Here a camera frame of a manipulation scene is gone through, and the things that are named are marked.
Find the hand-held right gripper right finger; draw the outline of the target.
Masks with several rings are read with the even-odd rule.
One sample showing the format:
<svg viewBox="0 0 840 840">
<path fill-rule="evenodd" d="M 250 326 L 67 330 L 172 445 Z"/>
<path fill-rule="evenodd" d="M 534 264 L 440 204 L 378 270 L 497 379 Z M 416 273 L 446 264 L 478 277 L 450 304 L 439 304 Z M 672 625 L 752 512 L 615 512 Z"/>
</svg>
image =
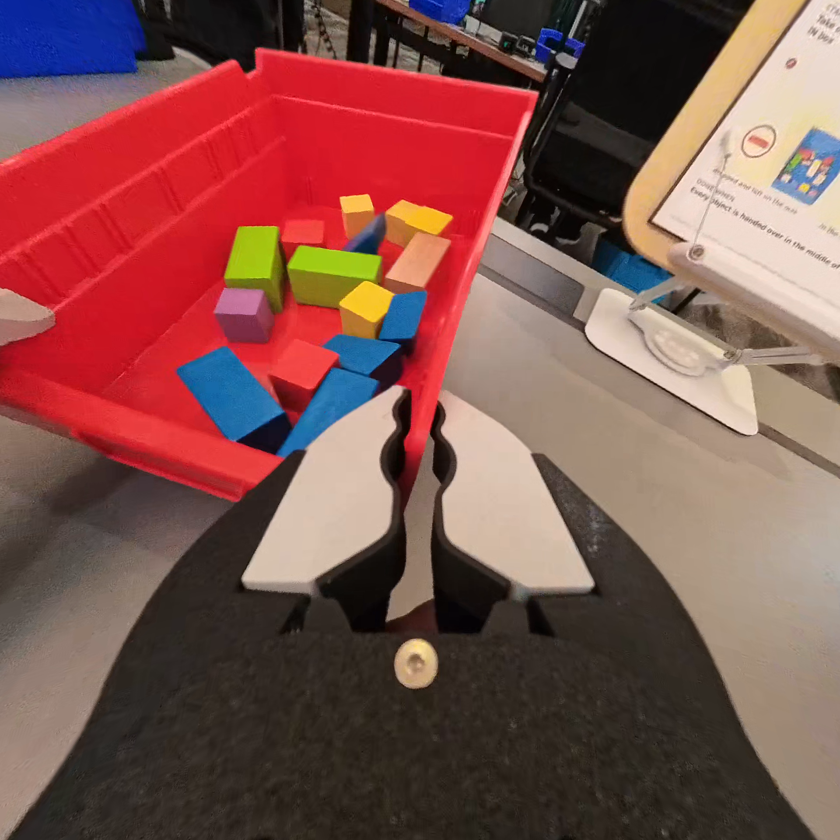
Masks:
<svg viewBox="0 0 840 840">
<path fill-rule="evenodd" d="M 434 417 L 431 557 L 444 620 L 486 621 L 499 602 L 589 595 L 595 581 L 514 433 L 451 392 Z"/>
</svg>

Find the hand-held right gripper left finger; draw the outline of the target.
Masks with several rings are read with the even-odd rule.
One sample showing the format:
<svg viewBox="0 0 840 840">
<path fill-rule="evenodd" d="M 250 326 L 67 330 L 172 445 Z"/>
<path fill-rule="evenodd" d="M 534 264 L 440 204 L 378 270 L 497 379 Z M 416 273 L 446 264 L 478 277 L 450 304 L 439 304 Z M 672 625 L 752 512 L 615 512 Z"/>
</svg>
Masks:
<svg viewBox="0 0 840 840">
<path fill-rule="evenodd" d="M 411 393 L 391 387 L 281 464 L 291 468 L 244 570 L 252 592 L 336 601 L 350 621 L 383 621 L 406 566 L 398 480 Z"/>
</svg>

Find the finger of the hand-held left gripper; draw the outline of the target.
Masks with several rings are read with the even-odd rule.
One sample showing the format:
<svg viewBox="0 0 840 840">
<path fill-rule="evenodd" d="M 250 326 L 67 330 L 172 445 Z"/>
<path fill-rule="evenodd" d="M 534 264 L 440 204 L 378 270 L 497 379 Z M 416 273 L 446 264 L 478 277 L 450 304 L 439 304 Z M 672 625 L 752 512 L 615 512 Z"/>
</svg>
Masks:
<svg viewBox="0 0 840 840">
<path fill-rule="evenodd" d="M 10 289 L 1 289 L 1 346 L 7 346 L 52 329 L 55 313 Z"/>
</svg>

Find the red plastic bin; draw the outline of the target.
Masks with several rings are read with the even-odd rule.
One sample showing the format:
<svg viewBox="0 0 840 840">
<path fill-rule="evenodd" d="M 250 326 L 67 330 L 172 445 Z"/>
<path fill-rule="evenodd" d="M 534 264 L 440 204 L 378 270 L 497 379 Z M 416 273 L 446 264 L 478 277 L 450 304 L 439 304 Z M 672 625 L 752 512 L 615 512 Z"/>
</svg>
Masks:
<svg viewBox="0 0 840 840">
<path fill-rule="evenodd" d="M 170 374 L 186 316 L 241 224 L 340 199 L 452 217 L 447 268 L 398 382 L 417 476 L 461 312 L 536 105 L 534 91 L 259 49 L 2 164 L 2 288 L 56 325 L 2 348 L 2 412 L 126 466 L 236 501 L 280 459 L 217 445 Z"/>
</svg>

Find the pile of coloured wooden blocks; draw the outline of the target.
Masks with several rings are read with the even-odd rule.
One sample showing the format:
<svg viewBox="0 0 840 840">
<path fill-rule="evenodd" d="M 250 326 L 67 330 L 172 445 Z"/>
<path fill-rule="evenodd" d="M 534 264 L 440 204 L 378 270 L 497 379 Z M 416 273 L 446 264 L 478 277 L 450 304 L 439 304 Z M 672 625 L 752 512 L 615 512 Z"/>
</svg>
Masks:
<svg viewBox="0 0 840 840">
<path fill-rule="evenodd" d="M 367 195 L 324 217 L 241 224 L 185 317 L 170 379 L 184 419 L 216 445 L 286 457 L 404 375 L 452 217 Z"/>
</svg>

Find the grey desk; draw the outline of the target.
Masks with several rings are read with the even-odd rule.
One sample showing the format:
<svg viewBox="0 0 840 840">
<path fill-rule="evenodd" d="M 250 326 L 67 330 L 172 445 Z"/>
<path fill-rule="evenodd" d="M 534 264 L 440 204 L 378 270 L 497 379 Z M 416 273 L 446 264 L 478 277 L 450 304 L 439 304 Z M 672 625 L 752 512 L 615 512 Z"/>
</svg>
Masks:
<svg viewBox="0 0 840 840">
<path fill-rule="evenodd" d="M 838 478 L 597 353 L 494 227 L 444 386 L 548 456 L 673 586 L 752 744 L 838 838 Z M 67 756 L 131 625 L 229 504 L 2 420 L 2 838 Z"/>
</svg>

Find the white board stand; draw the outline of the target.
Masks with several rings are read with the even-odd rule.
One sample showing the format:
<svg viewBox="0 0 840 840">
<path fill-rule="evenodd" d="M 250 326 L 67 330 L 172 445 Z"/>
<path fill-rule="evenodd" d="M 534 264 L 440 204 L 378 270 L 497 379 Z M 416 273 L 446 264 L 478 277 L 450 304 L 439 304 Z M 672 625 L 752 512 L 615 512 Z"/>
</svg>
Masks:
<svg viewBox="0 0 840 840">
<path fill-rule="evenodd" d="M 668 251 L 675 274 L 631 297 L 601 290 L 584 326 L 589 343 L 682 402 L 742 436 L 759 431 L 750 368 L 838 364 L 838 300 L 822 301 L 730 248 L 681 243 Z M 682 287 L 719 295 L 786 332 L 792 345 L 723 349 L 655 305 Z"/>
</svg>

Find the blue floor tub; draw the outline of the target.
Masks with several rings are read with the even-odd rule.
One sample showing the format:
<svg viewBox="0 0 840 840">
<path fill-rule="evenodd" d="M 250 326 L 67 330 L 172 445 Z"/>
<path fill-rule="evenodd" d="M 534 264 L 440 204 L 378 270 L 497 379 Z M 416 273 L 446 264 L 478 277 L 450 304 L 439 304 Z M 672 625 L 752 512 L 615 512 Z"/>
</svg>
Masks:
<svg viewBox="0 0 840 840">
<path fill-rule="evenodd" d="M 591 267 L 633 293 L 641 293 L 671 278 L 666 270 L 604 239 L 595 247 Z"/>
</svg>

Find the instruction sheet board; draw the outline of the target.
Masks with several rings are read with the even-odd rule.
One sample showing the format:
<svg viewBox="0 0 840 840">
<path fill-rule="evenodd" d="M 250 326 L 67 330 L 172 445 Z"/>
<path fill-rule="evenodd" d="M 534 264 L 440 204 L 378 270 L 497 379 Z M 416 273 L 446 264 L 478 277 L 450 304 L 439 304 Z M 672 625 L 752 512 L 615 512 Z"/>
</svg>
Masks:
<svg viewBox="0 0 840 840">
<path fill-rule="evenodd" d="M 838 2 L 755 2 L 636 175 L 624 233 L 838 364 L 838 138 Z"/>
</svg>

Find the small blue plastic bin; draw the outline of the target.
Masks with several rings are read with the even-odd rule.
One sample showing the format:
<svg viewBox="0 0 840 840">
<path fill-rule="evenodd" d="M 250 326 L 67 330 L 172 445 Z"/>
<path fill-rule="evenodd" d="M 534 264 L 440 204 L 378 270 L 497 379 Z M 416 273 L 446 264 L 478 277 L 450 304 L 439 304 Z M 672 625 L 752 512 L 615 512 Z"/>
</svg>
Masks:
<svg viewBox="0 0 840 840">
<path fill-rule="evenodd" d="M 534 49 L 534 59 L 544 65 L 549 64 L 552 56 L 569 56 L 574 67 L 585 48 L 585 42 L 567 36 L 552 28 L 542 28 Z"/>
</svg>

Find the wooden table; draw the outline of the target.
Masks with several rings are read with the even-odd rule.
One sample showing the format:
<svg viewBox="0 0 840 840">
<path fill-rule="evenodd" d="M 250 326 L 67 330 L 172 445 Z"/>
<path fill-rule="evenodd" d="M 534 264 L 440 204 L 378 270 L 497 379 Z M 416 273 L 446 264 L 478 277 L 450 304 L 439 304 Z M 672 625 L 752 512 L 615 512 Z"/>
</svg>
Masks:
<svg viewBox="0 0 840 840">
<path fill-rule="evenodd" d="M 393 44 L 392 67 L 396 67 L 403 46 L 418 54 L 418 69 L 422 68 L 426 58 L 440 66 L 465 58 L 459 54 L 459 49 L 463 49 L 523 77 L 529 85 L 539 85 L 546 77 L 546 70 L 534 59 L 505 52 L 488 38 L 437 21 L 411 8 L 406 2 L 374 2 L 372 28 L 375 32 L 373 62 L 380 67 L 387 63 L 390 44 Z"/>
</svg>

